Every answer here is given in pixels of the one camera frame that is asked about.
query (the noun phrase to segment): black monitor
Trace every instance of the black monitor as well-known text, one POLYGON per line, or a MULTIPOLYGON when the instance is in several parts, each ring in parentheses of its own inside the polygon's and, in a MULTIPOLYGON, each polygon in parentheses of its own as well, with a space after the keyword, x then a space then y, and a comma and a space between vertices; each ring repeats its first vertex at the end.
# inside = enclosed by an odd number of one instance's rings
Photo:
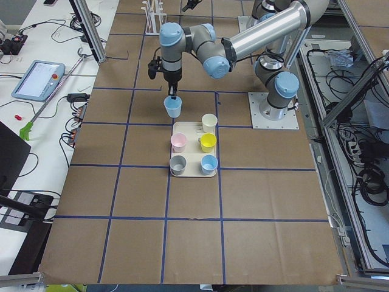
POLYGON ((0 195, 8 196, 27 161, 31 146, 0 122, 0 195))

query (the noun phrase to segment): white tray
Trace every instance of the white tray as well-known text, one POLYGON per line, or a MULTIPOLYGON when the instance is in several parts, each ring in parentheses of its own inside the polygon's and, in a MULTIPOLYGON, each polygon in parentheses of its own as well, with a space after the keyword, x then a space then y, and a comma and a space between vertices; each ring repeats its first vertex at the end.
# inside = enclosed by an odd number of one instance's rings
POLYGON ((201 150, 201 145, 199 138, 204 135, 202 130, 201 122, 176 122, 173 125, 173 134, 183 133, 188 138, 188 142, 185 146, 184 152, 176 153, 174 150, 171 150, 171 157, 176 155, 182 155, 187 160, 187 166, 185 171, 181 175, 174 175, 178 177, 198 177, 198 178, 210 178, 214 176, 217 172, 217 169, 209 175, 203 174, 201 171, 201 159, 205 155, 213 155, 216 157, 216 147, 213 148, 211 153, 204 153, 201 150))

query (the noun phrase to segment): blue cup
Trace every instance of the blue cup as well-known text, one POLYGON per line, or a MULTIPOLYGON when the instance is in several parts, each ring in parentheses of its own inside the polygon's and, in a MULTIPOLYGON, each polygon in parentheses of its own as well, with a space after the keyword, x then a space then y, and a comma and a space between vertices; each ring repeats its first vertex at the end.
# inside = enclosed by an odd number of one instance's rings
POLYGON ((218 160, 213 155, 205 155, 201 159, 201 170, 203 174, 210 175, 218 167, 218 160))
POLYGON ((172 99, 171 96, 168 96, 164 100, 164 105, 170 117, 179 117, 181 113, 182 100, 178 96, 176 99, 172 99))

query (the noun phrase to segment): metal base plate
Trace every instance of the metal base plate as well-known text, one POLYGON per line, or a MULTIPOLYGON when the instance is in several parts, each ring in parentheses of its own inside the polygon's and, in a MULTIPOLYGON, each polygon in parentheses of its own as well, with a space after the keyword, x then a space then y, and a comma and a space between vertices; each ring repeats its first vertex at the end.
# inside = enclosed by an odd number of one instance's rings
POLYGON ((282 120, 272 121, 263 117, 260 113, 260 102, 267 97, 267 92, 249 92, 251 123, 253 129, 265 130, 298 130, 298 122, 295 111, 287 111, 282 120))
POLYGON ((243 32, 247 29, 246 24, 249 19, 249 16, 238 16, 239 32, 243 32))

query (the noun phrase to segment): table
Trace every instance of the table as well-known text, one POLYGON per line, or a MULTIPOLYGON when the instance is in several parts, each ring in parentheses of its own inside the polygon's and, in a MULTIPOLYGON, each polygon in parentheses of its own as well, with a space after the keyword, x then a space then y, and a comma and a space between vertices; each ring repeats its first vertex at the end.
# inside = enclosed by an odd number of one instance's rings
MULTIPOLYGON (((88 6, 102 18, 102 24, 98 27, 98 32, 102 38, 107 39, 111 28, 112 20, 118 4, 118 0, 88 0, 88 6)), ((43 6, 43 1, 37 1, 32 11, 24 21, 22 27, 33 23, 48 20, 49 18, 70 19, 71 7, 68 1, 58 1, 53 7, 43 6)), ((66 72, 78 60, 77 49, 83 46, 84 52, 89 50, 88 46, 80 44, 79 41, 70 41, 64 44, 57 44, 50 39, 50 35, 57 28, 55 25, 42 25, 26 31, 29 38, 21 53, 13 59, 10 64, 0 64, 0 74, 16 74, 22 76, 33 60, 47 60, 64 63, 66 72)), ((75 34, 70 29, 60 31, 62 38, 70 38, 75 34)), ((76 69, 75 75, 69 77, 63 88, 58 92, 52 103, 45 109, 43 116, 50 116, 55 112, 55 106, 59 98, 66 96, 70 92, 85 92, 90 94, 97 74, 98 65, 92 57, 86 59, 76 69)), ((17 100, 11 97, 11 92, 18 83, 18 79, 1 77, 2 95, 0 105, 17 100)), ((42 103, 31 102, 37 110, 42 103)), ((64 154, 61 151, 58 140, 60 134, 65 132, 64 123, 72 117, 69 103, 62 100, 58 105, 58 113, 52 119, 38 119, 30 133, 31 152, 39 157, 37 169, 28 176, 19 178, 15 189, 28 190, 52 190, 61 193, 63 183, 67 174, 67 166, 64 154)), ((0 108, 0 119, 14 132, 19 133, 20 128, 26 125, 33 116, 30 105, 14 102, 0 108), (23 118, 18 121, 14 115, 18 114, 23 118)), ((64 150, 70 160, 73 154, 71 148, 64 146, 64 150)), ((28 172, 35 166, 36 160, 29 156, 22 173, 28 172)), ((47 218, 53 215, 53 210, 47 214, 47 218)), ((0 275, 8 274, 13 261, 26 237, 25 233, 0 229, 0 237, 6 240, 0 241, 0 275)))
MULTIPOLYGON (((237 1, 212 7, 168 20, 238 29, 217 17, 242 14, 237 1)), ((247 92, 264 87, 251 61, 212 80, 184 54, 172 120, 166 82, 147 76, 159 40, 135 8, 121 1, 115 15, 107 53, 129 58, 100 65, 40 267, 47 283, 334 284, 342 269, 304 118, 298 131, 253 130, 247 92), (173 124, 205 113, 219 119, 218 174, 172 177, 173 124)))

